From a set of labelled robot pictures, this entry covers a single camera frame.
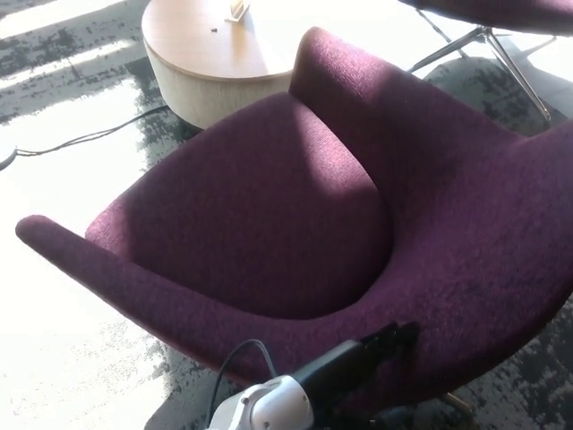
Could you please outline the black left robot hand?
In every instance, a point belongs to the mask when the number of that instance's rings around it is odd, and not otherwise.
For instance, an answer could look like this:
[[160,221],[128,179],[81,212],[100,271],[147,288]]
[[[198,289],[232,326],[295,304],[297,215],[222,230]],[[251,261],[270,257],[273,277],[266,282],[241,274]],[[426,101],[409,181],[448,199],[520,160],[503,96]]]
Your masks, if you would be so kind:
[[420,332],[419,322],[406,322],[404,324],[391,322],[382,329],[360,339],[360,343],[363,345],[368,359],[379,365],[400,354],[410,354],[417,345]]

